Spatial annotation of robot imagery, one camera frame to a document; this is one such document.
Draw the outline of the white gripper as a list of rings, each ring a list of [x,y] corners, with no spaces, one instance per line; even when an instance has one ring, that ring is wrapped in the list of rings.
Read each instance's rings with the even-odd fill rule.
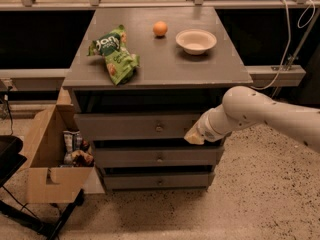
[[[187,131],[184,139],[189,144],[203,145],[205,140],[215,142],[235,129],[235,120],[228,116],[222,105],[211,108],[201,115]]]

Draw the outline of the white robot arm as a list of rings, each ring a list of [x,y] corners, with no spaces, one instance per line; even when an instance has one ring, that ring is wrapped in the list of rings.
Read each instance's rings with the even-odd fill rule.
[[[320,152],[320,110],[282,103],[251,88],[236,86],[223,96],[222,103],[201,115],[184,139],[195,145],[216,142],[229,133],[265,124]]]

